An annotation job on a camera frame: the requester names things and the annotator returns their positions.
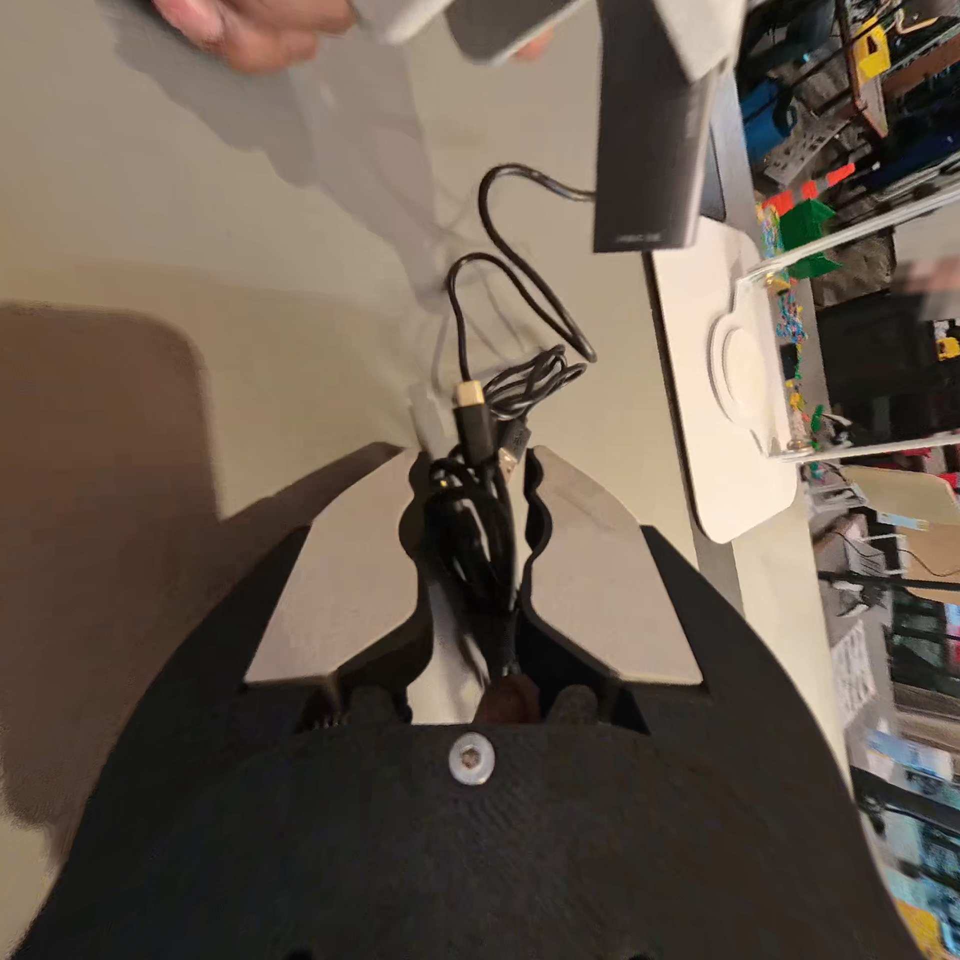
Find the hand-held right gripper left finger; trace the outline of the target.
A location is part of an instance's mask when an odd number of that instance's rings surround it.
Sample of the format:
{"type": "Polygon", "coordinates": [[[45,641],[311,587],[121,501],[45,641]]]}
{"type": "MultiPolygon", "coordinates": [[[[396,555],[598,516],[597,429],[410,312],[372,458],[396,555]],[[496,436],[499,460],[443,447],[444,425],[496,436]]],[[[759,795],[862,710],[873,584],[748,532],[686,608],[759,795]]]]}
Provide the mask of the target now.
{"type": "Polygon", "coordinates": [[[345,711],[354,690],[405,694],[434,654],[418,564],[426,456],[404,450],[313,520],[246,669],[249,687],[319,690],[345,711]]]}

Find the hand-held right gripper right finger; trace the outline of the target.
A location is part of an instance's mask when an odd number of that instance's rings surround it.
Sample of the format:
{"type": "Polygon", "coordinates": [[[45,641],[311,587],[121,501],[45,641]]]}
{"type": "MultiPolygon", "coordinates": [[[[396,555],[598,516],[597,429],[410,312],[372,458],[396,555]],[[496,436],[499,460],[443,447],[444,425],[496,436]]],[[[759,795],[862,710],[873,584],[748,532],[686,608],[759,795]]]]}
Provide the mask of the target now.
{"type": "Polygon", "coordinates": [[[642,698],[706,697],[705,679],[642,523],[544,444],[527,455],[530,556],[521,582],[520,663],[546,708],[568,688],[603,710],[642,698]]]}

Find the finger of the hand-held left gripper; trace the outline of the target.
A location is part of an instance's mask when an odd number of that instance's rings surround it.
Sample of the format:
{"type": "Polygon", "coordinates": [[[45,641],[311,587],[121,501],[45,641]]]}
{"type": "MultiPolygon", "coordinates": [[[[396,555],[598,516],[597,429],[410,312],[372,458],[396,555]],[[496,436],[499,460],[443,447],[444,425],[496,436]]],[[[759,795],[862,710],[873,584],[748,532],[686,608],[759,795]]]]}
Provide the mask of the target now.
{"type": "Polygon", "coordinates": [[[700,81],[733,65],[748,1],[654,1],[653,5],[685,78],[700,81]]]}

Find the grey usb hub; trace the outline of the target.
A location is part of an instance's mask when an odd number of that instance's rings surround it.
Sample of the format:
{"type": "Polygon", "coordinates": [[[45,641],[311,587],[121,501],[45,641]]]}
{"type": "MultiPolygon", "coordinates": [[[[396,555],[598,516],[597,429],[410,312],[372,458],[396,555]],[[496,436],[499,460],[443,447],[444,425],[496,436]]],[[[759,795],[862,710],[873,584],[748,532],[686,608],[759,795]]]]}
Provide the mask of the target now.
{"type": "Polygon", "coordinates": [[[719,69],[687,76],[654,2],[606,1],[598,10],[593,251],[687,248],[701,215],[719,69]]]}

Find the person's left hand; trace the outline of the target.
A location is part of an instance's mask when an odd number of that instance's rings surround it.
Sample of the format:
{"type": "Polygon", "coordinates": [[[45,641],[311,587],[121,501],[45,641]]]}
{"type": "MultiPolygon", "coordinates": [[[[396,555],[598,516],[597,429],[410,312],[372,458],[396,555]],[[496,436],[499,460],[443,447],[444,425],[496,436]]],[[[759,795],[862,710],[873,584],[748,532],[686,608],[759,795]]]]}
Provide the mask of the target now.
{"type": "Polygon", "coordinates": [[[359,25],[347,1],[152,1],[187,42],[230,68],[272,74],[315,58],[322,38],[359,25]]]}

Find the green plastic bin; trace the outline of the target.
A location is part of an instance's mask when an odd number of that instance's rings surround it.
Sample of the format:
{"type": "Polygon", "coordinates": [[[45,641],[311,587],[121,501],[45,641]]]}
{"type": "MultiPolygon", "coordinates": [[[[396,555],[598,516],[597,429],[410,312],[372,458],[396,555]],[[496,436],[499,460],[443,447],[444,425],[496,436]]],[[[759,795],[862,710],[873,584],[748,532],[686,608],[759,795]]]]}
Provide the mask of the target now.
{"type": "MultiPolygon", "coordinates": [[[[806,246],[824,237],[824,224],[834,218],[834,210],[818,198],[796,203],[778,219],[781,243],[786,252],[806,246]]],[[[842,264],[820,251],[791,265],[787,273],[791,280],[814,280],[837,271],[842,264]]]]}

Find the pile of toy bricks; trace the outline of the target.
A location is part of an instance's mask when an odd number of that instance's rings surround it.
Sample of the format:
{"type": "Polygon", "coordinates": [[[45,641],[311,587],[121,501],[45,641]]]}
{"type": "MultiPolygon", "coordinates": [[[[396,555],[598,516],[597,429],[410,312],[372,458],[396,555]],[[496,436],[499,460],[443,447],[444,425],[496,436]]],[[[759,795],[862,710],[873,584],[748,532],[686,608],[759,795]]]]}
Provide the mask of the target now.
{"type": "Polygon", "coordinates": [[[774,313],[776,342],[793,450],[821,450],[834,443],[828,439],[823,403],[809,402],[804,391],[803,358],[809,341],[806,308],[800,299],[800,282],[789,268],[774,272],[766,280],[774,313]]]}

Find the beige chair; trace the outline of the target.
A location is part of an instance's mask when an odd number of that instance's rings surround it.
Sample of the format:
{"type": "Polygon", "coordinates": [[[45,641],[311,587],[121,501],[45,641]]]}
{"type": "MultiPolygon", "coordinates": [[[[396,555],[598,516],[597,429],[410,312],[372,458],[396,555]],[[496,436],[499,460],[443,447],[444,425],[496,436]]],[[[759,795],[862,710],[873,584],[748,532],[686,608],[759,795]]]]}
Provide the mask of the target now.
{"type": "Polygon", "coordinates": [[[894,528],[899,575],[910,593],[943,604],[959,603],[959,506],[939,476],[843,465],[841,474],[866,499],[877,521],[894,528]]]}

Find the white stand frame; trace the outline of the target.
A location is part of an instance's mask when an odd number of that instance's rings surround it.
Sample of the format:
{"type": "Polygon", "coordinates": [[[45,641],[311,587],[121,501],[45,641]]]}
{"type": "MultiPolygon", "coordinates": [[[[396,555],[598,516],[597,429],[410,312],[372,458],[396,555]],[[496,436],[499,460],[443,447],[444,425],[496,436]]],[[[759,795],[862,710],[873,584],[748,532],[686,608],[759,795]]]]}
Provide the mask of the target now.
{"type": "Polygon", "coordinates": [[[811,439],[789,434],[781,439],[775,417],[776,403],[784,402],[774,391],[774,373],[782,370],[771,340],[767,288],[771,279],[807,258],[861,239],[893,230],[958,204],[959,188],[952,186],[855,223],[791,250],[762,259],[750,270],[732,274],[728,283],[728,306],[708,330],[705,357],[709,381],[719,409],[737,428],[753,439],[762,459],[783,464],[806,465],[841,461],[848,457],[888,455],[929,446],[941,448],[956,442],[957,433],[929,438],[905,439],[861,446],[815,446],[811,439]]]}

